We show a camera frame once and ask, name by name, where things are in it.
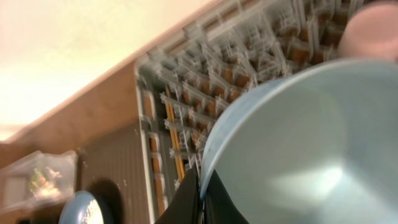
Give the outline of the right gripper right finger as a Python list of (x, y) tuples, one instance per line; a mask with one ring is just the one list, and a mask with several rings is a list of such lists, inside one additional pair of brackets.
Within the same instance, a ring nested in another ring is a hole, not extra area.
[(206, 189), (205, 224), (248, 224), (235, 207), (216, 171)]

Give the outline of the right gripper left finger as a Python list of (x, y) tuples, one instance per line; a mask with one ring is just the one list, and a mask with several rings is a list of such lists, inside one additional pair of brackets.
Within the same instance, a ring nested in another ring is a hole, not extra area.
[(155, 224), (197, 224), (200, 205), (197, 168), (187, 170), (172, 202)]

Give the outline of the large dark blue plate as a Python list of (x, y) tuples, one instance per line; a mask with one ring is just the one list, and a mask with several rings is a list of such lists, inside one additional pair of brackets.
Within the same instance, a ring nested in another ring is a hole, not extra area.
[[(87, 206), (89, 205), (89, 203), (92, 200), (96, 200), (100, 207), (99, 201), (96, 199), (96, 197), (93, 194), (91, 194), (87, 191), (84, 191), (84, 190), (77, 192), (74, 195), (74, 197), (65, 204), (65, 206), (61, 212), (58, 223), (59, 224), (84, 224), (82, 222), (82, 219), (86, 212)], [(105, 217), (104, 217), (103, 213), (102, 213), (102, 216), (103, 216), (103, 220), (104, 220), (103, 224), (105, 224)]]

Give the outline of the light blue bowl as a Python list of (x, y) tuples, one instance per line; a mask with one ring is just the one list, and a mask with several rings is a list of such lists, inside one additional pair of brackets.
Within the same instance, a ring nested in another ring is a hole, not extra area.
[(334, 60), (231, 103), (205, 144), (249, 223), (397, 222), (397, 64)]

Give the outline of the white tissue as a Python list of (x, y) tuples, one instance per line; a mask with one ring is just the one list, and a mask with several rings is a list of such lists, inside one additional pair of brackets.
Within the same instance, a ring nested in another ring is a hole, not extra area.
[(44, 169), (34, 169), (34, 174), (30, 179), (29, 188), (31, 193), (37, 198), (58, 197), (60, 190), (57, 187), (57, 181), (62, 175), (53, 169), (46, 167)]

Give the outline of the green yellow snack wrapper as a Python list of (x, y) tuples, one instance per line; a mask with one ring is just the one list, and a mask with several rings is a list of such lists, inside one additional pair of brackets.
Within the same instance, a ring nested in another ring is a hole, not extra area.
[(34, 195), (48, 195), (52, 183), (46, 175), (39, 169), (35, 168), (34, 173), (29, 181), (29, 190)]

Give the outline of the pink cup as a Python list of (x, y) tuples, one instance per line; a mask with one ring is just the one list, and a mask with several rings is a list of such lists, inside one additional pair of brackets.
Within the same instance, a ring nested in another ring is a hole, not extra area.
[(397, 1), (374, 1), (355, 12), (343, 32), (338, 56), (397, 62)]

